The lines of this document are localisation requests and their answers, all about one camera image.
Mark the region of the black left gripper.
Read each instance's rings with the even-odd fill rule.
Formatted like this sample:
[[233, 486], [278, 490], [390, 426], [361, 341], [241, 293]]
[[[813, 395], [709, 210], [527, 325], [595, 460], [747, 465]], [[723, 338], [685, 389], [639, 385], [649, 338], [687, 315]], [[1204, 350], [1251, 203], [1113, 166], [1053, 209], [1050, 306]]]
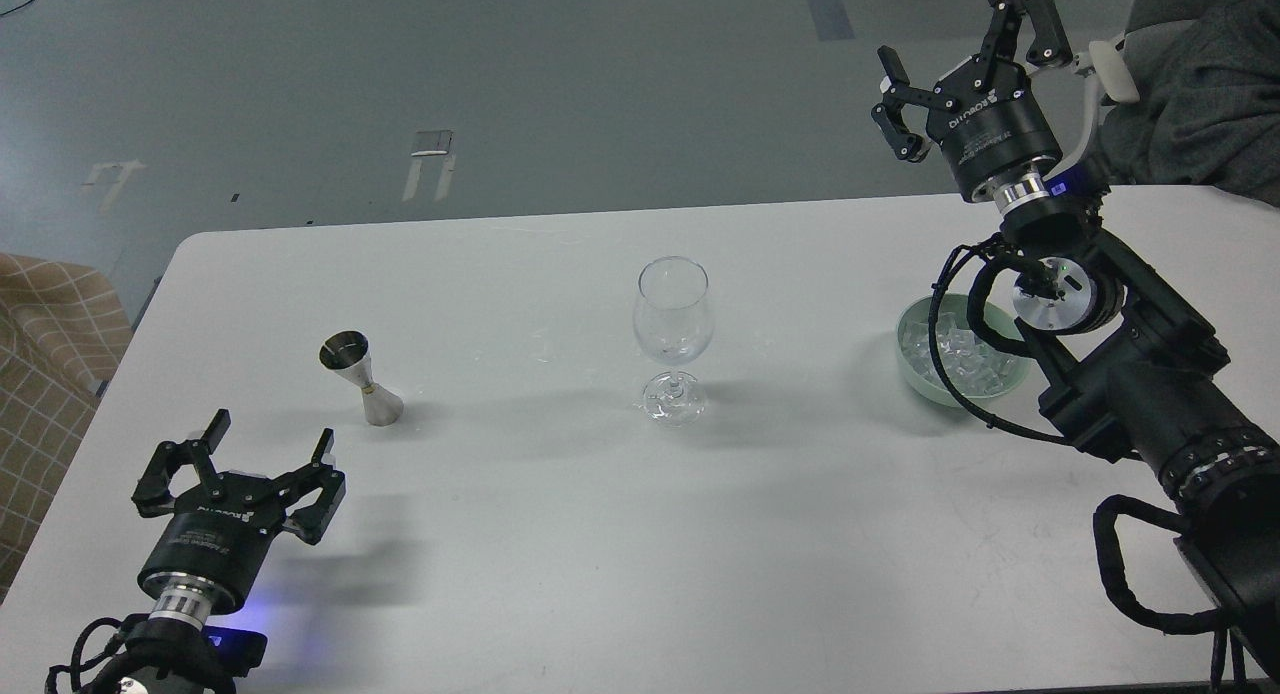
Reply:
[[[170, 581], [187, 577], [212, 590], [212, 613], [241, 609], [278, 537], [289, 533], [317, 545], [346, 497], [346, 474], [332, 456], [335, 432], [325, 428], [307, 465], [274, 479], [220, 474], [212, 453], [230, 428], [218, 410], [200, 437], [160, 442], [132, 493], [143, 519], [172, 513], [137, 577], [157, 598]], [[175, 498], [172, 480], [195, 469], [198, 488]]]

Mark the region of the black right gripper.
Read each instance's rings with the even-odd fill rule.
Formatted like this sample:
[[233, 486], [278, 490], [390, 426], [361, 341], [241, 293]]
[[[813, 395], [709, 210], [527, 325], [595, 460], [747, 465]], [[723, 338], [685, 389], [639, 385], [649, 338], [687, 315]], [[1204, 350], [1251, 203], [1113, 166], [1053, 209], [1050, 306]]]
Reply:
[[[1032, 93], [1034, 70], [1065, 68], [1074, 60], [1053, 0], [987, 0], [992, 18], [975, 60], [966, 60], [934, 91], [915, 87], [895, 47], [882, 44], [884, 70], [881, 101], [870, 111], [900, 161], [919, 164], [931, 141], [913, 132], [902, 111], [931, 110], [925, 134], [938, 143], [960, 196], [968, 204], [989, 201], [987, 182], [1011, 170], [1036, 166], [1048, 173], [1062, 149]], [[955, 109], [946, 111], [946, 102]]]

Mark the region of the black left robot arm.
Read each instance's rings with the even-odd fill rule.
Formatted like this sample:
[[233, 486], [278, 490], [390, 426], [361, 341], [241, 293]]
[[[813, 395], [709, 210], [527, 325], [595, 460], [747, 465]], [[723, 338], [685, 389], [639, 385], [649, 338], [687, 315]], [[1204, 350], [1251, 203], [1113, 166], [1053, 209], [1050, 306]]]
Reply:
[[74, 693], [119, 693], [146, 670], [233, 693], [236, 680], [261, 663], [264, 635], [227, 635], [209, 620], [244, 607], [279, 535], [308, 545], [323, 539], [346, 496], [346, 475], [333, 462], [329, 428], [296, 470], [275, 478], [220, 471], [212, 456], [229, 428], [230, 414], [219, 410], [200, 437], [156, 446], [131, 497], [140, 516], [166, 520], [137, 577], [152, 608], [90, 622], [69, 661], [49, 668], [46, 693], [58, 690], [59, 677]]

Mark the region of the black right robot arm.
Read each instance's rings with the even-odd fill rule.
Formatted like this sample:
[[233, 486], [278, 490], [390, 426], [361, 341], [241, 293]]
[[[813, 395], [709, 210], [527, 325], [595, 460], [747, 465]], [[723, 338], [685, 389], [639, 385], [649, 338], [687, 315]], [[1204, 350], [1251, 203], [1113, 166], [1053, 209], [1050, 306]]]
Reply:
[[[1091, 134], [1065, 155], [1030, 79], [1047, 68], [1100, 68], [1071, 51], [1053, 0], [986, 0], [977, 52], [929, 90], [911, 85], [893, 47], [878, 58], [881, 100], [870, 111], [901, 161], [932, 143], [969, 205], [997, 207], [1000, 229], [957, 246], [932, 287], [927, 327], [972, 257], [983, 262], [966, 320], [995, 350], [1037, 362], [1047, 387], [1039, 414], [1050, 434], [950, 397], [988, 428], [1069, 446], [1108, 462], [1143, 461], [1172, 510], [1111, 496], [1092, 517], [1106, 597], [1129, 620], [1165, 635], [1213, 635], [1210, 689], [1248, 684], [1251, 657], [1277, 677], [1277, 442], [1213, 383], [1230, 361], [1213, 327], [1100, 215], [1108, 184], [1089, 156]], [[1198, 613], [1143, 606], [1126, 580], [1117, 519], [1174, 534], [1180, 557], [1212, 601]]]

